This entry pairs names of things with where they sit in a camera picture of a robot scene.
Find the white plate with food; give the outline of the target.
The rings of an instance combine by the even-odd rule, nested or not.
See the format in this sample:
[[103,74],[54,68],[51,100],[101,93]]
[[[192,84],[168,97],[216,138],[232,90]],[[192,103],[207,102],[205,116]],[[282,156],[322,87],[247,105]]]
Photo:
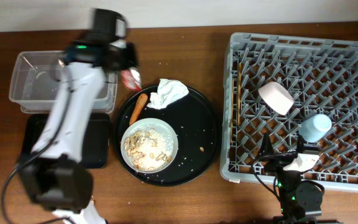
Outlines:
[[120,150],[130,170],[152,174],[173,162],[178,152],[178,136],[168,123],[145,118],[125,130]]

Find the pink bowl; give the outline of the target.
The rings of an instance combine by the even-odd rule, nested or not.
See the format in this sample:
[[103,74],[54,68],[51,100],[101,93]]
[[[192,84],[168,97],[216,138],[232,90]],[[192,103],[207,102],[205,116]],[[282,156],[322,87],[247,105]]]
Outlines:
[[266,104],[280,115],[286,115],[294,104],[291,94],[277,82],[269,82],[258,92]]

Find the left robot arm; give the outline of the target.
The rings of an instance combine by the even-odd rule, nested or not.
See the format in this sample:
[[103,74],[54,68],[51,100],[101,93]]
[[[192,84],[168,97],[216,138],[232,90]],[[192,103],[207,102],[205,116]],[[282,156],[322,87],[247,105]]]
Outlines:
[[96,97],[108,72],[137,66],[127,44],[126,18],[95,9],[92,27],[57,59],[59,88],[48,120],[30,157],[19,160],[19,174],[29,200],[66,223],[106,223],[92,200],[93,176],[82,165],[83,139]]

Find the red snack wrapper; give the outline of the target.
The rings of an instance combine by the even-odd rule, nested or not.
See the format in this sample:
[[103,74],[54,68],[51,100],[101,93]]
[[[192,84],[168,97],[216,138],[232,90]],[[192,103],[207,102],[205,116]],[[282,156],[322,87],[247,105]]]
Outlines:
[[141,91],[141,78],[137,68],[131,67],[121,71],[124,86],[130,91]]

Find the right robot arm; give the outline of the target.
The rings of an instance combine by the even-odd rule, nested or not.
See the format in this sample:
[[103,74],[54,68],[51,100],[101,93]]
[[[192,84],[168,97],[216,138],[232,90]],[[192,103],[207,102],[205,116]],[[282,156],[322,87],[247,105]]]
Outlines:
[[313,169],[319,151],[299,137],[296,149],[274,153],[269,134],[264,134],[257,160],[264,162],[264,171],[273,173],[270,191],[280,203],[281,215],[273,217],[274,223],[316,223],[322,214],[324,187],[301,176]]

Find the white napkin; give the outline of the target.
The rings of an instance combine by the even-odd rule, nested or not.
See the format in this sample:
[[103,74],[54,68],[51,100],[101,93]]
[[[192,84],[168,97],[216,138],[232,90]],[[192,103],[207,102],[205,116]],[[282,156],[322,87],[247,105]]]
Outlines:
[[150,94],[148,108],[161,110],[189,94],[188,87],[178,80],[161,78],[156,92]]

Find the orange carrot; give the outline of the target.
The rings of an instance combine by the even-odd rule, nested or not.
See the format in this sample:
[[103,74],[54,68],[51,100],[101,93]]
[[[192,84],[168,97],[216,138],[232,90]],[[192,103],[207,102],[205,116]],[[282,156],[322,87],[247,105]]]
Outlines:
[[129,120],[130,126],[137,121],[137,119],[140,115],[140,112],[142,111],[143,107],[145,106],[147,100],[148,100],[148,96],[145,93],[142,93],[139,95],[139,97],[136,101],[136,104],[135,104],[135,108],[134,108],[131,118]]

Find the light blue cup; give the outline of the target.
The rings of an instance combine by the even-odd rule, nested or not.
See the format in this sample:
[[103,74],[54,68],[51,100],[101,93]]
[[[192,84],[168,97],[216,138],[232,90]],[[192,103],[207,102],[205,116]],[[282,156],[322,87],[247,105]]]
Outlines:
[[325,114],[316,114],[301,123],[299,135],[306,142],[318,142],[332,128],[331,119]]

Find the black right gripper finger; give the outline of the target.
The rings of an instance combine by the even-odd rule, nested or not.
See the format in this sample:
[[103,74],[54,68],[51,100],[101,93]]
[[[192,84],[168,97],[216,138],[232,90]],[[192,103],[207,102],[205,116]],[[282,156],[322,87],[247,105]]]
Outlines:
[[265,133],[262,139],[262,144],[260,146],[260,155],[261,156],[270,156],[274,154],[273,146],[270,140],[268,133]]
[[296,142],[296,151],[305,151],[308,149],[308,146],[306,145],[306,141],[303,139],[302,136],[298,136],[297,142]]

